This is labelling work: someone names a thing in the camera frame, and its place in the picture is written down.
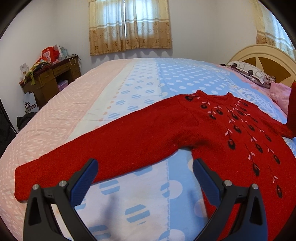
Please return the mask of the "red gift bag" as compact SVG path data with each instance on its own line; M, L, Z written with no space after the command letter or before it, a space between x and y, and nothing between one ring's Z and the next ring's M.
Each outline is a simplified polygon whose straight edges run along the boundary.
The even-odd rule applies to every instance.
M59 51L53 46L43 49L41 54L42 58L49 63L53 63L59 58Z

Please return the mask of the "white paper shopping bag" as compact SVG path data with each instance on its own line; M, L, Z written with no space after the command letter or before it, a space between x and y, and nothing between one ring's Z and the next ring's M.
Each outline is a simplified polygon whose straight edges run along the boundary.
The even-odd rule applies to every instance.
M23 104L25 107L25 113L37 113L39 107L37 105L35 96L33 92L27 92L23 98Z

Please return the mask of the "beige patterned window curtain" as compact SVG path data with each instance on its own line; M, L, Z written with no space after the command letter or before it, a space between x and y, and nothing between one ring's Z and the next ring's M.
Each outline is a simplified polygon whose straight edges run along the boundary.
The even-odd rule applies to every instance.
M168 1L89 1L90 55L171 49Z

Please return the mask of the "patterned white black pillow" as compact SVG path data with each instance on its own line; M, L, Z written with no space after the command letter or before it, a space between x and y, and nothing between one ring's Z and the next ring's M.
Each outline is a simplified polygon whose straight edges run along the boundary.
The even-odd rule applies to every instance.
M275 83L275 77L264 73L262 70L249 63L242 61L231 61L226 66L230 67L232 70L235 70L245 78L249 79L251 82L261 87L269 89L271 84Z

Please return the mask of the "pink pillow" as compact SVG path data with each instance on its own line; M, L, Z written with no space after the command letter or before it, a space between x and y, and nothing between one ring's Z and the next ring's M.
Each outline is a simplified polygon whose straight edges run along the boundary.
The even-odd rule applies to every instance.
M291 90L292 89L290 87L281 83L272 83L270 85L269 93L271 99L281 108L285 114L288 112L288 103Z

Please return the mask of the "blue pink polka-dot bedspread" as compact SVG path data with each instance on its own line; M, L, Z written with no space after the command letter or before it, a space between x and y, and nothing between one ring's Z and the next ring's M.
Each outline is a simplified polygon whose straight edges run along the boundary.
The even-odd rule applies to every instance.
M269 92L211 63L177 58L113 60L53 97L1 157L1 218L23 238L26 205L15 199L17 166L80 135L177 94L228 92L285 123ZM76 211L98 240L193 240L207 222L188 150L145 169L94 184Z

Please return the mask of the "dark brown wooden desk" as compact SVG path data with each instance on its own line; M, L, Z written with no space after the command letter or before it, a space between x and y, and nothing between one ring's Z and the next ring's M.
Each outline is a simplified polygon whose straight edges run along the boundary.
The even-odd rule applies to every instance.
M81 76L80 58L74 54L55 64L41 64L41 68L20 82L24 93L33 93L38 108L42 108L61 90Z

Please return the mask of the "cream wooden headboard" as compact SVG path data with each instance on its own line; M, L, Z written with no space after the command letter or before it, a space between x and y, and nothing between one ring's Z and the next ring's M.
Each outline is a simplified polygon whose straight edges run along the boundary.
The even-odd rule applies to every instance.
M276 83L291 87L295 82L295 60L280 49L266 44L255 44L237 52L230 61L246 62L264 73L274 76Z

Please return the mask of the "red knitted sweater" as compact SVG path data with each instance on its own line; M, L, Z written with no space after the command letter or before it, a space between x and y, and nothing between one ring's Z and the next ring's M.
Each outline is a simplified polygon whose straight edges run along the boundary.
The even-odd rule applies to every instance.
M34 184L47 188L70 178L91 158L99 162L99 182L188 148L220 177L241 186L259 185L268 239L274 240L295 208L295 157L285 142L294 137L294 89L285 124L231 93L198 90L125 115L19 166L15 198L26 201Z

